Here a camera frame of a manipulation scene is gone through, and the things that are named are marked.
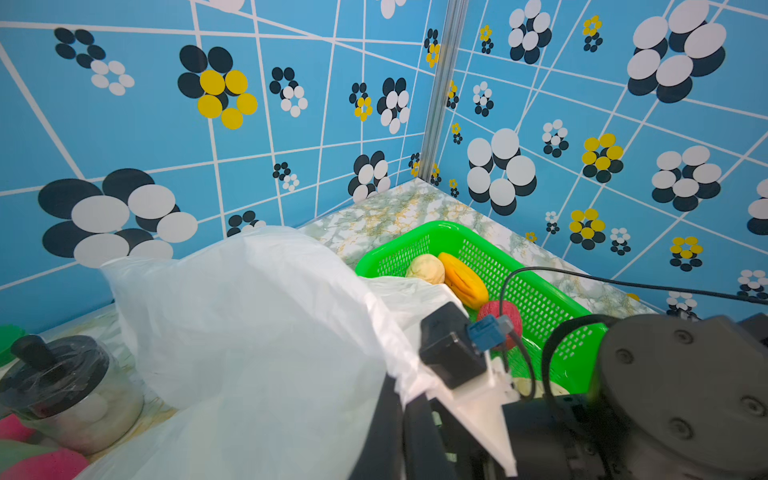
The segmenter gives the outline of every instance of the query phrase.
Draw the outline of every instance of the screw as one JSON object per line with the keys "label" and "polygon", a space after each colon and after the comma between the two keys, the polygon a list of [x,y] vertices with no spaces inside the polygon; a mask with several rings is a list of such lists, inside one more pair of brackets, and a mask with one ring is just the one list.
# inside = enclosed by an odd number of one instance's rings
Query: screw
{"label": "screw", "polygon": [[756,417],[764,417],[766,415],[766,406],[763,405],[760,400],[750,396],[745,396],[741,399],[741,406],[751,415]]}
{"label": "screw", "polygon": [[675,330],[674,337],[678,342],[690,345],[694,342],[694,336],[685,330]]}
{"label": "screw", "polygon": [[694,431],[683,419],[670,420],[670,432],[680,440],[689,440],[694,437]]}
{"label": "screw", "polygon": [[632,353],[630,353],[630,351],[626,349],[616,350],[616,359],[619,362],[624,363],[626,365],[629,365],[630,363],[634,362],[634,357],[632,356]]}

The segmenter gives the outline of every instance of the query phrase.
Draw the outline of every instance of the blue wall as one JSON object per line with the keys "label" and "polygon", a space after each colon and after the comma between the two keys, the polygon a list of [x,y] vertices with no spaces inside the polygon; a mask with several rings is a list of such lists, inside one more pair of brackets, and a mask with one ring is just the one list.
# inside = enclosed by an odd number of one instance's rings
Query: blue wall
{"label": "blue wall", "polygon": [[103,260],[180,258],[410,180],[446,1],[403,3],[3,2],[0,322],[108,303]]}
{"label": "blue wall", "polygon": [[768,298],[767,27],[757,0],[470,0],[439,188],[594,275]]}

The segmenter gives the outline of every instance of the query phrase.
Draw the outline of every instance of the green plastic basket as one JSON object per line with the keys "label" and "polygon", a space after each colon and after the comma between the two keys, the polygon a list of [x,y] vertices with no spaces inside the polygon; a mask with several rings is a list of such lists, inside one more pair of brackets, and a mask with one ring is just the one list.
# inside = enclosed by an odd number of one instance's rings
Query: green plastic basket
{"label": "green plastic basket", "polygon": [[[450,253],[469,265],[488,287],[490,300],[498,300],[506,276],[524,265],[494,247],[467,227],[453,222],[430,222],[368,252],[355,272],[367,278],[405,276],[414,258],[424,253]],[[590,312],[533,272],[515,276],[505,292],[523,320],[523,341],[541,379],[541,349],[554,328],[565,320]],[[468,309],[476,321],[477,311]],[[604,326],[583,327],[566,337],[554,353],[551,379],[570,393],[588,390]],[[530,378],[519,349],[508,354],[512,376]]]}

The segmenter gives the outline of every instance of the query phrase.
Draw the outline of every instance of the jar lid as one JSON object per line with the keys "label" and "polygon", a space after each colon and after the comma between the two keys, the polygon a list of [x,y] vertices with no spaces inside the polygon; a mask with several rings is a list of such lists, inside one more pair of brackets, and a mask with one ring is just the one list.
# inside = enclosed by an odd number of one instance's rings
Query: jar lid
{"label": "jar lid", "polygon": [[0,405],[30,420],[57,415],[80,402],[109,367],[109,354],[85,335],[50,343],[27,335],[11,350],[21,361],[0,379]]}

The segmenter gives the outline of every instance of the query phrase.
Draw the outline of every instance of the plastic bag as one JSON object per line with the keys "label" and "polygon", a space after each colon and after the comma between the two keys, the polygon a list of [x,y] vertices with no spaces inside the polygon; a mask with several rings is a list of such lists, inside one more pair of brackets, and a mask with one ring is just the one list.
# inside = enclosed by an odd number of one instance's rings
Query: plastic bag
{"label": "plastic bag", "polygon": [[[399,324],[418,327],[433,305],[458,302],[418,279],[364,281],[283,227],[102,271],[138,372],[185,410],[83,480],[346,478],[385,371],[403,404],[437,381]],[[397,292],[403,281],[410,300]]]}

